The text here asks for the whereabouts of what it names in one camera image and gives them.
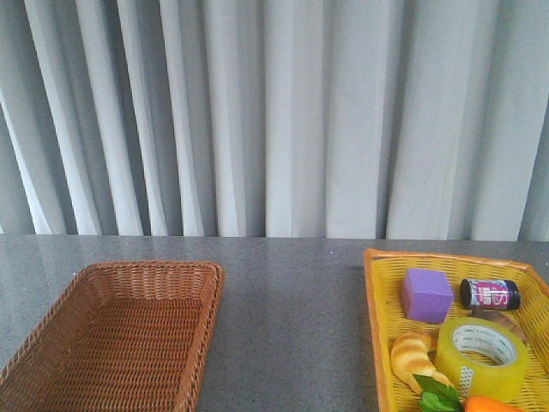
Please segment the yellow packing tape roll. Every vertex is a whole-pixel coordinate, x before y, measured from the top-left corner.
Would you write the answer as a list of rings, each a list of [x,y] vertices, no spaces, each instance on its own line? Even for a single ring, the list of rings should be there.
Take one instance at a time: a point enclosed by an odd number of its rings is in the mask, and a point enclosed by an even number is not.
[[[463,397],[516,400],[527,376],[528,350],[499,324],[480,318],[452,318],[438,332],[436,369]]]

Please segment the grey pleated curtain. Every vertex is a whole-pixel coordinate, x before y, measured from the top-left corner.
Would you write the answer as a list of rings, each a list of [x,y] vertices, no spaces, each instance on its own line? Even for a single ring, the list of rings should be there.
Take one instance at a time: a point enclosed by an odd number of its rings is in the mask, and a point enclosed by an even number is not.
[[[545,1],[4,1],[3,233],[548,238]]]

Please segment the yellow plastic woven basket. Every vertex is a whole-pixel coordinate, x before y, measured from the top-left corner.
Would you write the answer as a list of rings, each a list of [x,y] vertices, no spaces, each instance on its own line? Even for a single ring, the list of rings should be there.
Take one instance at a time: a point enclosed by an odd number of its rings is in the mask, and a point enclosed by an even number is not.
[[[364,260],[380,410],[419,410],[419,396],[393,374],[390,352],[393,341],[403,333],[438,329],[435,324],[411,320],[404,314],[401,285],[409,268],[440,270],[453,289],[458,289],[466,277],[516,283],[522,304],[509,316],[527,335],[529,364],[513,405],[524,411],[548,409],[548,285],[532,265],[488,257],[371,248],[365,251]]]

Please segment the purple foam cube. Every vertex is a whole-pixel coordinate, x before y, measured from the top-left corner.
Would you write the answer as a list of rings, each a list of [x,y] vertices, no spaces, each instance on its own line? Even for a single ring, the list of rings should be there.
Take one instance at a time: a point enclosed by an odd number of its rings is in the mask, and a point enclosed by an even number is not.
[[[407,318],[441,324],[454,300],[445,272],[408,268],[401,286],[401,302]]]

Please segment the brown wicker basket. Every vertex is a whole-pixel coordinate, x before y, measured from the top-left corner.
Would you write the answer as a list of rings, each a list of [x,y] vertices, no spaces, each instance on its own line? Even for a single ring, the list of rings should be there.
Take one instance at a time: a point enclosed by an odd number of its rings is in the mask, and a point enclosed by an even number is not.
[[[89,265],[3,369],[2,410],[195,410],[225,277],[204,261]]]

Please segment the striped toy bread roll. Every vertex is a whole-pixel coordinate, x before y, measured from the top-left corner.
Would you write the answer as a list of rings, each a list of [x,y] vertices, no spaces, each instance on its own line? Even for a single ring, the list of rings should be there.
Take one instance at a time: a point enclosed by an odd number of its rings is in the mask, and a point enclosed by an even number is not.
[[[393,373],[417,395],[421,394],[422,388],[415,375],[431,377],[442,384],[453,386],[430,360],[429,353],[436,348],[437,338],[424,332],[407,332],[398,336],[393,343],[390,354]]]

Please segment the small dark labelled bottle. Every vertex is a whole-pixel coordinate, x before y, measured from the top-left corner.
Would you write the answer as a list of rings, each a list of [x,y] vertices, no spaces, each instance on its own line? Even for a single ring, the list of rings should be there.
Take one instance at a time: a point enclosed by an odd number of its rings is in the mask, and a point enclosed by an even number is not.
[[[466,278],[460,284],[460,300],[467,309],[517,310],[522,296],[515,282],[506,279],[481,280]]]

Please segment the green toy carrot leaves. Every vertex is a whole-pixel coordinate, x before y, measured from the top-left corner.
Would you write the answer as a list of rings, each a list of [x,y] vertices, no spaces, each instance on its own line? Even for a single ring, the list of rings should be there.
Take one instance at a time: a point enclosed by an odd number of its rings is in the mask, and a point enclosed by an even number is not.
[[[423,412],[463,411],[458,392],[453,385],[447,385],[433,377],[414,374],[421,388],[419,407]]]

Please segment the orange toy carrot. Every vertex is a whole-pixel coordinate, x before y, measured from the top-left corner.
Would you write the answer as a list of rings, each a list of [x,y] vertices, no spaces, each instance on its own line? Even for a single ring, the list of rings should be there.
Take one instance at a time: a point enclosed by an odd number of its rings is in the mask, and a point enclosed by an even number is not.
[[[465,412],[523,412],[514,405],[497,399],[475,395],[468,397],[464,403]]]

